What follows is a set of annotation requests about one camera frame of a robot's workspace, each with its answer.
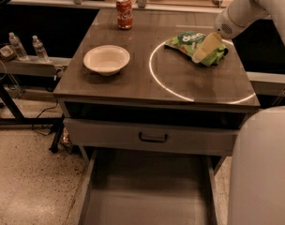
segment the plastic water bottle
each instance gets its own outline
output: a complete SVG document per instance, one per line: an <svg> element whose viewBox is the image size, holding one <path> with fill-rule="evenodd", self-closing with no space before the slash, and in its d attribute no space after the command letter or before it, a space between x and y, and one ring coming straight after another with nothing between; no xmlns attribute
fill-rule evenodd
<svg viewBox="0 0 285 225"><path fill-rule="evenodd" d="M19 60L22 60L22 61L29 60L27 52L25 51L18 36L14 35L14 33L12 32L9 33L9 42L14 52L17 54Z"/></svg>
<svg viewBox="0 0 285 225"><path fill-rule="evenodd" d="M38 36L32 36L32 45L34 47L34 50L37 53L37 57L39 59L39 62L41 63L50 63L49 56L47 54L47 51L45 47L43 46L42 41L38 38Z"/></svg>

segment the white bowl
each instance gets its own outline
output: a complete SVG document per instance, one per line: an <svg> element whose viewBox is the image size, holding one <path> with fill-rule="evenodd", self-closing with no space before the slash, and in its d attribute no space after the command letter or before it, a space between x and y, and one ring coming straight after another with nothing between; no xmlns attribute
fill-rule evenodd
<svg viewBox="0 0 285 225"><path fill-rule="evenodd" d="M105 45L88 51L83 62L88 69L103 76L111 76L127 65L129 59L130 55L125 49Z"/></svg>

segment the desk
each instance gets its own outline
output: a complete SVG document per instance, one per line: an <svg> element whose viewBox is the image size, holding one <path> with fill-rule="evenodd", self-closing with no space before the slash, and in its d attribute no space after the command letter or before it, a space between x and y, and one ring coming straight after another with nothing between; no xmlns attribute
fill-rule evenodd
<svg viewBox="0 0 285 225"><path fill-rule="evenodd" d="M260 107L234 46L225 41L229 53L218 66L194 65L179 51L164 48L162 44L187 30L209 33L213 30L216 14L148 10L133 12L132 29L122 31L116 25L115 9L101 9L54 90L63 109L64 123L71 141L80 146L84 155L85 146L95 146L119 151L141 150L142 156L145 152L158 152L160 158L163 157L159 152L164 152L164 157L167 153L205 155L207 158L211 156L217 158L213 160L217 171L222 159L232 154L241 124ZM128 65L111 77L100 76L83 65L83 57L89 50L106 44L121 46L130 53ZM140 161L140 155L136 153L133 156L130 153L125 156ZM92 158L83 185L85 189L90 188L93 165ZM123 167L133 166L137 168L133 163ZM101 195L98 193L96 199L93 191L86 191L80 219L86 218L87 211L90 213L88 216L99 218L102 209L106 218L114 218L111 216L117 214L116 206L111 209L107 202L112 201L114 204L114 198L117 197L125 198L119 203L123 204L121 207L128 206L132 212L135 211L133 216L151 218L154 215L158 203L151 202L143 210L139 205L135 206L133 201L142 194L137 193L139 189L136 187L128 187L128 176L124 175L130 174L121 173L121 181L125 181L126 188L129 188L127 195L123 193L125 196L119 194L114 197L110 195L111 191L108 193L102 187L101 190L97 189ZM187 180L181 181L185 186ZM210 181L214 194L214 179L211 177ZM172 200L171 203L180 204L181 201ZM181 208L184 207L186 206L174 207L173 211L181 217L184 212ZM203 214L201 210L188 210L192 216L194 213L197 216ZM164 213L165 218L173 219L174 213ZM184 223L181 224L187 224L187 219L182 219Z"/></svg>

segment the green chip bag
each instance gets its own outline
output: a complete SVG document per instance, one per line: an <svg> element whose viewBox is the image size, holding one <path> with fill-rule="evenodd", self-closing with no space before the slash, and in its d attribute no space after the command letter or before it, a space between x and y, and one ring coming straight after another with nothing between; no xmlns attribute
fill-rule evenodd
<svg viewBox="0 0 285 225"><path fill-rule="evenodd" d="M208 67L218 64L228 52L218 33L205 35L196 31L186 31L166 41L165 46L175 48L191 57L194 63L202 63Z"/></svg>

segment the metal stand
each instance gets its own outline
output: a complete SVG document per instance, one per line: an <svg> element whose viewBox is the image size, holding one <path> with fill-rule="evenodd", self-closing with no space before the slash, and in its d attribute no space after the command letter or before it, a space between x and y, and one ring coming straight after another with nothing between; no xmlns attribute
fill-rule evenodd
<svg viewBox="0 0 285 225"><path fill-rule="evenodd" d="M62 115L61 117L50 117L50 118L24 117L1 82L0 82L0 98L3 100L3 102L6 104L6 106L14 116L14 118L0 119L0 125L52 125L51 132L56 132L56 134L52 142L52 146L50 147L50 150L53 153L56 153L58 151L57 145L59 143L60 135L63 129L62 126L63 126L64 115Z"/></svg>

